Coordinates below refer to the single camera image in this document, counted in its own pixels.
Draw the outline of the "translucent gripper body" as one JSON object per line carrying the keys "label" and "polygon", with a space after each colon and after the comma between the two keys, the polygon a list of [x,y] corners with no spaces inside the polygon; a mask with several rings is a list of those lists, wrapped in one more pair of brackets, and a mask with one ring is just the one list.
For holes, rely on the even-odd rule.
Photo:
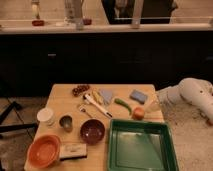
{"label": "translucent gripper body", "polygon": [[145,109],[146,113],[157,112],[161,109],[161,105],[158,99],[153,100]]}

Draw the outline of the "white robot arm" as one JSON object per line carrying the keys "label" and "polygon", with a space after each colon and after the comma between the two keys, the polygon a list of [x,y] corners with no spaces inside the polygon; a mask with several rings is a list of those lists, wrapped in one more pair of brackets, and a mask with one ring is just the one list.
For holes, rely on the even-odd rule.
{"label": "white robot arm", "polygon": [[147,113],[157,111],[161,104],[174,106],[183,102],[197,107],[207,122],[213,125],[213,84],[211,82],[197,78],[184,78],[177,85],[158,91],[157,97],[157,100],[153,100],[145,108]]}

